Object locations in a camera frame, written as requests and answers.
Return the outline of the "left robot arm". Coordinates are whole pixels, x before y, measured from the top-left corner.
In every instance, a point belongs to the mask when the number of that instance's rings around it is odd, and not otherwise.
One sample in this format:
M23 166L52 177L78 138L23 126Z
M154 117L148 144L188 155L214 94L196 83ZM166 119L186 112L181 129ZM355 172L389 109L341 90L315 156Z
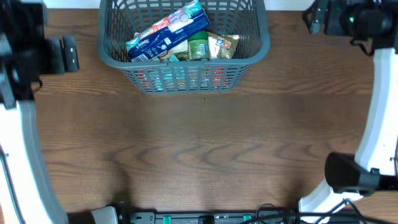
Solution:
M43 1L1 1L1 208L6 223L68 223L37 134L32 84L80 69L75 38L47 38Z

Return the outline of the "gold foil food bag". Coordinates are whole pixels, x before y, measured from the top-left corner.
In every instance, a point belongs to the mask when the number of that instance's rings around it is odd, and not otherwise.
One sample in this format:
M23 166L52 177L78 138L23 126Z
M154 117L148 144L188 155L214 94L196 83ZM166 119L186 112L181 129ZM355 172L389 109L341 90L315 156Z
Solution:
M237 49L240 36L239 35L218 35L211 32L208 33L209 52L211 59L232 59ZM188 40L184 40L177 46L171 48L160 56L157 60L177 61L195 61L189 60L188 57Z

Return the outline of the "green lid spice jar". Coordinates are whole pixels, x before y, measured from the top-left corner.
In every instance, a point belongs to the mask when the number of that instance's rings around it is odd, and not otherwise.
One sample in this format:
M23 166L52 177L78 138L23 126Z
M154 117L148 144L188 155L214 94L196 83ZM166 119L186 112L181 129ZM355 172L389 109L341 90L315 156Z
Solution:
M197 32L188 39L189 60L208 60L210 58L208 33Z

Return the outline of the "Kleenex tissue multipack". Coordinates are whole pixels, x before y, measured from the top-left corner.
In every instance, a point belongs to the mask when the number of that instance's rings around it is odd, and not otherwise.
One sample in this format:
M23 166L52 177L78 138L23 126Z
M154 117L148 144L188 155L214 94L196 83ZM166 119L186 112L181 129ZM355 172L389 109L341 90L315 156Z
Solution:
M194 0L126 42L129 60L150 61L209 26L210 21L201 2Z

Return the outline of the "orange spaghetti packet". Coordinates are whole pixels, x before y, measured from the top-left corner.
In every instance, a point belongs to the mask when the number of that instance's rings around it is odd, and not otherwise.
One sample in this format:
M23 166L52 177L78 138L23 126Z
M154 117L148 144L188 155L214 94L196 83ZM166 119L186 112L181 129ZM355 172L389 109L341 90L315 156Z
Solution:
M222 67L216 67L213 70L210 67L205 67L202 70L193 67L183 69L185 70L185 82L187 84L186 91L210 91L229 87L229 77L223 76L224 68ZM134 75L137 84L140 84L145 91L153 92L150 81L146 77L149 70L134 71Z

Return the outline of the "grey plastic slotted basket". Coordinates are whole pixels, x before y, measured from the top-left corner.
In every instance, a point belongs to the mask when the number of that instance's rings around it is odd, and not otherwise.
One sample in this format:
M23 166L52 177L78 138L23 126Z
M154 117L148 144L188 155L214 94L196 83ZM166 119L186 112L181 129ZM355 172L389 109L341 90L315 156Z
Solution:
M126 42L135 33L188 4L188 1L101 0L98 18L98 53L108 66L118 69L143 93L160 95L188 92L224 91L234 88L250 65L268 53L271 38L266 6L261 0L202 1L218 35L238 35L231 59L202 61L129 60Z

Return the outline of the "small teal tissue packet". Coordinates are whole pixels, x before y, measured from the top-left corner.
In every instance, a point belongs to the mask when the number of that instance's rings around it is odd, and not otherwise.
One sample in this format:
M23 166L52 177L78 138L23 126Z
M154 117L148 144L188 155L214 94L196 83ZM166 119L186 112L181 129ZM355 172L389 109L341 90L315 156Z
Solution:
M146 77L150 81L153 92L186 91L185 70L178 67L172 73L171 68L162 67L159 70L152 68L148 71Z

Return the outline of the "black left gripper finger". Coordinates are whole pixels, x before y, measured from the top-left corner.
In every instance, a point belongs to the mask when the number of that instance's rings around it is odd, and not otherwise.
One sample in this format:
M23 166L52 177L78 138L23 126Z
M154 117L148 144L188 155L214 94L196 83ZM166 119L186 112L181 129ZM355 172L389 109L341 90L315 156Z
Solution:
M62 37L65 56L65 71L77 72L80 69L75 38L70 35Z
M60 39L48 39L47 43L49 45L49 67L51 73L65 73L63 48Z

